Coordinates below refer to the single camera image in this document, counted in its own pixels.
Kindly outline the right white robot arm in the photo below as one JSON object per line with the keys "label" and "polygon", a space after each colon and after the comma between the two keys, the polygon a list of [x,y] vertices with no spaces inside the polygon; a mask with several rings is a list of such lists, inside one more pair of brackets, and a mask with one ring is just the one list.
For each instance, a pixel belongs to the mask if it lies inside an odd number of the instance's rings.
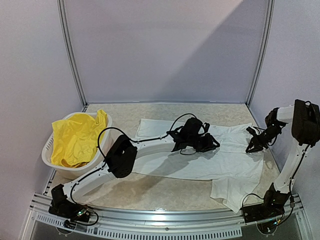
{"label": "right white robot arm", "polygon": [[278,194],[289,194],[295,176],[308,151],[320,141],[320,107],[310,101],[296,99],[293,105],[276,107],[265,117],[266,129],[257,132],[255,127],[247,127],[251,139],[247,153],[268,149],[282,134],[286,125],[291,125],[291,147],[284,166],[273,183]]}

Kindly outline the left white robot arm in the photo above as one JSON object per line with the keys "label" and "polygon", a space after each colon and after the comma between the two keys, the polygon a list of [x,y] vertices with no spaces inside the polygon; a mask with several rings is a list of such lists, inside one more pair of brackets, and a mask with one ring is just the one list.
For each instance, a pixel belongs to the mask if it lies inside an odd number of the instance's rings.
{"label": "left white robot arm", "polygon": [[115,178],[131,174],[135,161],[141,157],[166,152],[180,152],[186,148],[195,153],[206,153],[220,147],[209,133],[210,124],[196,117],[189,118],[183,126],[171,127],[164,135],[154,138],[131,139],[122,133],[96,167],[75,180],[59,184],[51,190],[51,206],[63,216],[74,213],[76,200],[100,185]]}

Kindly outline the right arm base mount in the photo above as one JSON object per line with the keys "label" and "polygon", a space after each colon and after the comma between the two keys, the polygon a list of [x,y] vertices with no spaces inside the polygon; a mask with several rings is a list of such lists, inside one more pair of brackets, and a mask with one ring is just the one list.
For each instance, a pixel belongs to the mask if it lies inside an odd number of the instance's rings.
{"label": "right arm base mount", "polygon": [[245,223],[259,222],[262,220],[274,220],[275,225],[283,222],[285,218],[285,199],[272,197],[262,203],[243,206],[241,208]]}

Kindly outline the white t-shirt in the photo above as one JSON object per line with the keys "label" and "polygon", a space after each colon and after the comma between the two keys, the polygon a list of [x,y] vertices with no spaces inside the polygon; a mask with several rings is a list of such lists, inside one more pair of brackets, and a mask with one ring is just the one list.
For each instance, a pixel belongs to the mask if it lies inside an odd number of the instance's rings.
{"label": "white t-shirt", "polygon": [[209,133],[220,143],[214,151],[189,155],[160,152],[138,157],[133,173],[182,180],[211,181],[212,199],[237,213],[244,198],[258,186],[264,165],[262,152],[246,153],[252,123],[235,126],[211,125]]}

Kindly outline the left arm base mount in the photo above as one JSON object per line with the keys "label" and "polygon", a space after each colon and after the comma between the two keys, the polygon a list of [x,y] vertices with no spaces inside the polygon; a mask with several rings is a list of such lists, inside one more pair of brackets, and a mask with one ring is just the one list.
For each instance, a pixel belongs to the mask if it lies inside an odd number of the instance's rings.
{"label": "left arm base mount", "polygon": [[99,215],[84,204],[68,200],[64,193],[64,185],[59,184],[51,190],[51,203],[48,213],[65,219],[69,219],[70,223],[80,224],[84,226],[93,226],[98,223]]}

